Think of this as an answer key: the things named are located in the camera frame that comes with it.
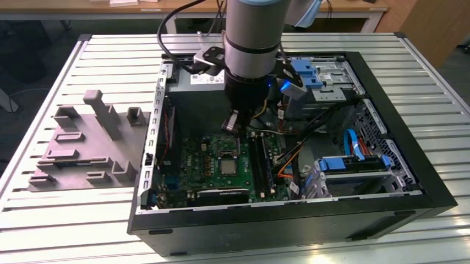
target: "table leg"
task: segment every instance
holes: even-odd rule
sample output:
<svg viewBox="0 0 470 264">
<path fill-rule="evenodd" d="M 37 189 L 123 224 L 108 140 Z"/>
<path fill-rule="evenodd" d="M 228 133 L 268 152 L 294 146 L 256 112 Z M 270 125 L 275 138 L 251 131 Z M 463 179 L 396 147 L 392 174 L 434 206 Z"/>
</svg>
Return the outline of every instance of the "table leg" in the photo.
<svg viewBox="0 0 470 264">
<path fill-rule="evenodd" d="M 176 18 L 172 17 L 169 18 L 169 20 L 167 21 L 167 34 L 176 34 Z"/>
<path fill-rule="evenodd" d="M 6 112 L 13 113 L 17 111 L 17 104 L 9 98 L 8 94 L 0 89 L 0 107 L 5 108 Z"/>
<path fill-rule="evenodd" d="M 370 13 L 370 16 L 366 20 L 363 27 L 362 27 L 360 33 L 374 33 L 375 32 L 375 28 L 380 22 L 382 15 L 383 15 L 382 12 Z"/>
<path fill-rule="evenodd" d="M 60 20 L 60 24 L 61 26 L 64 27 L 64 30 L 65 31 L 69 31 L 72 29 L 72 27 L 68 25 L 67 21 L 65 20 Z"/>
</svg>

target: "floor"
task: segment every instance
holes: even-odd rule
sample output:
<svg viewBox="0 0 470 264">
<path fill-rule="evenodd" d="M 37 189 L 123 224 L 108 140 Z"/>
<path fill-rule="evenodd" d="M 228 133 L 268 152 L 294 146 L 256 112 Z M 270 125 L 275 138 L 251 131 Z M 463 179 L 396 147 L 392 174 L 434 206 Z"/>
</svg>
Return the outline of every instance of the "floor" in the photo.
<svg viewBox="0 0 470 264">
<path fill-rule="evenodd" d="M 64 31 L 59 21 L 43 21 L 51 45 L 39 50 L 39 55 L 47 67 L 47 75 L 31 84 L 23 84 L 9 77 L 5 70 L 0 68 L 0 87 L 13 94 L 28 89 L 13 96 L 12 99 L 21 106 L 17 114 L 10 114 L 0 109 L 0 173 L 5 169 L 8 161 L 14 153 L 29 124 L 51 88 L 56 76 L 61 70 L 69 52 L 80 34 L 153 34 L 159 20 L 83 20 L 72 21 L 72 30 Z M 181 33 L 195 33 L 197 30 L 207 32 L 209 21 L 199 21 L 193 24 L 189 20 L 177 20 L 177 29 Z M 470 104 L 470 55 L 463 49 L 456 48 L 442 68 L 438 70 L 446 81 Z"/>
</svg>

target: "blue latch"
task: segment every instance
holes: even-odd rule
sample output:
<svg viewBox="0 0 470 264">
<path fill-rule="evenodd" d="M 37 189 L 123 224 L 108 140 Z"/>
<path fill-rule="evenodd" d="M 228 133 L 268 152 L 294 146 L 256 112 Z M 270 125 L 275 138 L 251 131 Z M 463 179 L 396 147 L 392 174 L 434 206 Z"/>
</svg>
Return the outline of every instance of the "blue latch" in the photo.
<svg viewBox="0 0 470 264">
<path fill-rule="evenodd" d="M 295 71 L 300 74 L 302 82 L 306 88 L 319 89 L 323 87 L 323 82 L 316 78 L 316 68 L 311 65 L 307 59 L 292 59 L 291 65 Z"/>
<path fill-rule="evenodd" d="M 320 166 L 320 171 L 326 171 L 328 169 L 328 166 L 326 165 L 326 161 L 323 159 L 318 161 L 318 165 Z"/>
<path fill-rule="evenodd" d="M 388 169 L 391 167 L 391 161 L 390 161 L 388 156 L 382 155 L 382 161 L 383 161 L 384 167 Z"/>
<path fill-rule="evenodd" d="M 346 169 L 343 158 L 324 158 L 328 169 Z"/>
</svg>

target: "aluminum table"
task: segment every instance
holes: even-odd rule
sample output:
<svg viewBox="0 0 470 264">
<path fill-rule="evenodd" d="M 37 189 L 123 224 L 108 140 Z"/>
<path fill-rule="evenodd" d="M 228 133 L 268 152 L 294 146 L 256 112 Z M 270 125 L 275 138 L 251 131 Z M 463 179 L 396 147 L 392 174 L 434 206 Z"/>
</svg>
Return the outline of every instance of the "aluminum table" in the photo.
<svg viewBox="0 0 470 264">
<path fill-rule="evenodd" d="M 406 38 L 392 34 L 284 34 L 287 51 L 359 51 L 458 207 L 378 240 L 163 259 L 125 233 L 132 188 L 28 192 L 59 106 L 100 89 L 116 111 L 152 107 L 160 63 L 155 35 L 83 36 L 0 179 L 0 263 L 427 263 L 470 259 L 470 108 Z M 175 52 L 196 52 L 220 36 L 165 35 Z"/>
</svg>

